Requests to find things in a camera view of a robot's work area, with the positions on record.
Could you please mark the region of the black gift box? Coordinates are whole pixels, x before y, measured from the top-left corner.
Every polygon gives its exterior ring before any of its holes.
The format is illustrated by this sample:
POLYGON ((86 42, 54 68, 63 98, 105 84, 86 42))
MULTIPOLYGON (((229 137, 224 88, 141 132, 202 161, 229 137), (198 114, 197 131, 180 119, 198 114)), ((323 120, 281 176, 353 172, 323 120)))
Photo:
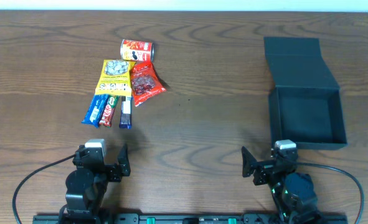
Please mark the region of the black gift box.
POLYGON ((321 55, 319 40, 264 37, 274 87, 268 95, 271 143, 293 141, 298 149, 347 146, 340 87, 321 55))

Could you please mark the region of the red Hacks candy bag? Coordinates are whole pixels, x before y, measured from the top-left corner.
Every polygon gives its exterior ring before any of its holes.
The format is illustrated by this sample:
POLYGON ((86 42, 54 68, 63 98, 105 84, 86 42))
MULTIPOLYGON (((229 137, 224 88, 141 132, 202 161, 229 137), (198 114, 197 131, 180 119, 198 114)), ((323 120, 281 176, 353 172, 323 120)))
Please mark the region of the red Hacks candy bag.
POLYGON ((148 99, 167 91, 159 81, 152 62, 135 65, 130 71, 134 105, 139 106, 148 99))

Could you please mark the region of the yellow Hacks candy bag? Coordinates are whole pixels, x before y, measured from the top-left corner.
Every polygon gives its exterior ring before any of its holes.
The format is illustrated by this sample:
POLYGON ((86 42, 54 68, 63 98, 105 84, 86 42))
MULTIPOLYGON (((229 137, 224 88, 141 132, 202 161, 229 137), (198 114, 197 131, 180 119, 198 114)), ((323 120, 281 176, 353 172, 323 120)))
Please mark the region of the yellow Hacks candy bag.
POLYGON ((95 94, 131 96, 130 71, 135 63, 122 59, 104 60, 95 94))

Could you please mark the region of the red Pringles can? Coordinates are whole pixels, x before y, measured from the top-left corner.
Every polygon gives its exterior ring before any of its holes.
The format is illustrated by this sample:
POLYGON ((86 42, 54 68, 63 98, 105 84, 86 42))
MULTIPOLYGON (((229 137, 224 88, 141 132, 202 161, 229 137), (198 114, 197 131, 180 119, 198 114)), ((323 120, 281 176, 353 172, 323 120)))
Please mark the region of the red Pringles can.
POLYGON ((123 39, 120 47, 120 55, 123 60, 153 62, 154 44, 140 40, 123 39))

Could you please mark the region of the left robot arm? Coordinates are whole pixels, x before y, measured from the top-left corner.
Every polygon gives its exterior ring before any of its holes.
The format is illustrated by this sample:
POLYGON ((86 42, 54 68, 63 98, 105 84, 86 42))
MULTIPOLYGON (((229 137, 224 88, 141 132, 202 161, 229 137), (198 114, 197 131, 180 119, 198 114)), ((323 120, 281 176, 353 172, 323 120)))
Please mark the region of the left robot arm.
POLYGON ((67 191, 64 205, 58 215, 58 223, 113 223, 113 215, 101 208, 110 182, 121 182, 131 174, 128 146, 123 145, 117 162, 105 164, 104 147, 80 145, 73 155, 76 170, 66 178, 67 191))

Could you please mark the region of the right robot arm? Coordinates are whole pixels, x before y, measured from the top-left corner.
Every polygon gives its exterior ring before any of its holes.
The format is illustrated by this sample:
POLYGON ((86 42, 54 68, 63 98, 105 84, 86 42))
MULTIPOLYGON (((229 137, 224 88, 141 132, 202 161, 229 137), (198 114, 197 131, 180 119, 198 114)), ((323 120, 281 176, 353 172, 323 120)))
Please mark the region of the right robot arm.
POLYGON ((283 223, 327 223, 317 208, 318 198, 311 176, 296 171, 295 143, 276 145, 272 159, 258 161, 246 147, 241 148, 242 176, 253 177, 255 185, 267 184, 283 223))

